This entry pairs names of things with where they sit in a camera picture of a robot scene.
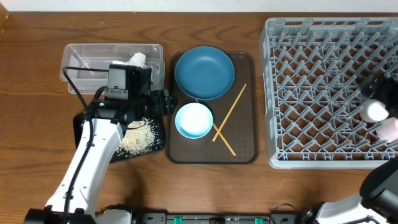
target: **blue plate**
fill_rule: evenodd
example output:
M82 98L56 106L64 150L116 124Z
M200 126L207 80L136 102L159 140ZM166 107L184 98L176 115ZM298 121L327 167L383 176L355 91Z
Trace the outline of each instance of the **blue plate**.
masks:
M175 67L180 89L198 100L211 100L227 92L235 79L232 60L214 47L196 47L183 54Z
M175 126L180 134L190 139L205 136L213 125L213 115L203 104L189 103L175 115Z

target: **wooden table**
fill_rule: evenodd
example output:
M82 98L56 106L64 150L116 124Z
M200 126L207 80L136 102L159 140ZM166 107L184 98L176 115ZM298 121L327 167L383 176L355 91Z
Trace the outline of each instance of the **wooden table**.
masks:
M0 41L0 220L21 223L28 209L43 208L75 153L72 118L82 106L59 78L70 43L161 44L167 77L174 54L200 45L246 51L256 63L261 150L253 165L176 165L164 151L117 162L106 174L97 210L125 203L138 210L269 213L291 203L304 212L321 200L357 193L369 170L269 166L258 49L269 17L348 16L398 14L12 12Z

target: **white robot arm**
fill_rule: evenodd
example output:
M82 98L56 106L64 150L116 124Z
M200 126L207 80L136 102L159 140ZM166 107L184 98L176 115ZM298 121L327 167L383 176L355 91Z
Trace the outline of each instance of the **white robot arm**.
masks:
M364 208L361 202L362 197L356 194L338 202L324 203L317 214L316 220L319 224L343 224L351 223L355 220L373 218L380 224L388 224L384 217L374 210Z
M123 131L119 123L114 124L110 119L93 119L93 126L93 143L76 179L69 211L76 212L76 210L83 209L84 214L89 214L95 218L96 203L105 173L108 170L113 153L121 143ZM89 136L90 127L88 122L85 121L79 146L68 171L58 189L46 204L46 207L51 207L53 212L63 212L65 192L68 190L72 176L86 149Z

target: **dish rack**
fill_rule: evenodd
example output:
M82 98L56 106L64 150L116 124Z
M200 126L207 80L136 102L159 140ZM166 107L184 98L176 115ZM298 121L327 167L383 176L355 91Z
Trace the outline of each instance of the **dish rack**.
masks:
M260 37L266 143L276 169L372 169L398 141L362 121L360 84L398 77L397 18L271 18Z

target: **white cup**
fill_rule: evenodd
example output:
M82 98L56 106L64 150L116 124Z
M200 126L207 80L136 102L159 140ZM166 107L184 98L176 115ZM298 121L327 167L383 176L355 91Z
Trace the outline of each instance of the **white cup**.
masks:
M369 123L383 121L388 118L386 106L378 100L368 99L361 103L363 109L359 112L361 118Z

